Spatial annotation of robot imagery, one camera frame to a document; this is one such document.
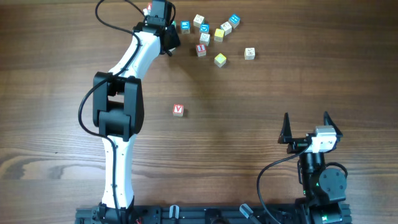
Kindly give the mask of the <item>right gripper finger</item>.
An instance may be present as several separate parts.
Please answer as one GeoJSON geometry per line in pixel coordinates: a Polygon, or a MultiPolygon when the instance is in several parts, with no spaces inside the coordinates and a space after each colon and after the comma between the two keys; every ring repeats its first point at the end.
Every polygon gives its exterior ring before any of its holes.
{"type": "Polygon", "coordinates": [[[330,115],[328,114],[327,111],[324,112],[323,114],[323,122],[325,126],[332,126],[336,132],[336,137],[342,138],[343,133],[340,131],[340,129],[337,127],[337,125],[333,122],[331,119],[330,115]]]}
{"type": "Polygon", "coordinates": [[[277,142],[279,144],[289,144],[292,142],[292,132],[288,113],[284,114],[283,125],[277,142]]]}

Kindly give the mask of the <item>red letter I block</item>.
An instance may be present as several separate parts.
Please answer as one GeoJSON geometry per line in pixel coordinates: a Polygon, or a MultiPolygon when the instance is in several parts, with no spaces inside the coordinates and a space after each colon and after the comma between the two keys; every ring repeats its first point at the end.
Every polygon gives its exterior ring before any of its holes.
{"type": "Polygon", "coordinates": [[[196,45],[195,50],[197,52],[198,57],[202,57],[202,56],[206,55],[206,45],[205,44],[196,45]]]}

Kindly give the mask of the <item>red letter V block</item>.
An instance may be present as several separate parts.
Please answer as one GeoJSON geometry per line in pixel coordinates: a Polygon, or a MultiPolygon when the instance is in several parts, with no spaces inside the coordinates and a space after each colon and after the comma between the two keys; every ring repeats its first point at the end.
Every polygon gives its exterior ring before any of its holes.
{"type": "Polygon", "coordinates": [[[173,115],[174,116],[183,116],[183,112],[184,112],[183,105],[174,104],[174,107],[173,107],[173,115]]]}

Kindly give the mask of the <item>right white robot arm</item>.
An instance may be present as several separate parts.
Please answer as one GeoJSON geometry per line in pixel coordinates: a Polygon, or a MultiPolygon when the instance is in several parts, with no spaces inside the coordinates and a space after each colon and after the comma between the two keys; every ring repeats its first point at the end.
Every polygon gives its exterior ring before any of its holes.
{"type": "Polygon", "coordinates": [[[341,202],[346,200],[348,171],[337,162],[325,162],[325,154],[336,149],[343,133],[324,112],[323,125],[303,138],[294,138],[289,114],[284,115],[279,144],[287,145],[287,153],[298,157],[299,183],[304,198],[295,201],[300,223],[343,223],[341,202]]]}

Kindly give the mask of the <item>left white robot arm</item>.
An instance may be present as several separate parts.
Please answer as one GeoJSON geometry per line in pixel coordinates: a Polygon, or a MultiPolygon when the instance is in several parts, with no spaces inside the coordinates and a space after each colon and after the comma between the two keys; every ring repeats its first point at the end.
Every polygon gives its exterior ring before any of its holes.
{"type": "Polygon", "coordinates": [[[153,1],[128,33],[130,46],[117,65],[98,72],[88,95],[93,98],[93,123],[98,128],[106,155],[106,182],[101,203],[90,218],[76,213],[77,223],[141,223],[134,211],[131,184],[134,141],[144,122],[142,81],[151,63],[159,56],[171,56],[180,45],[173,25],[175,6],[169,1],[153,1]]]}

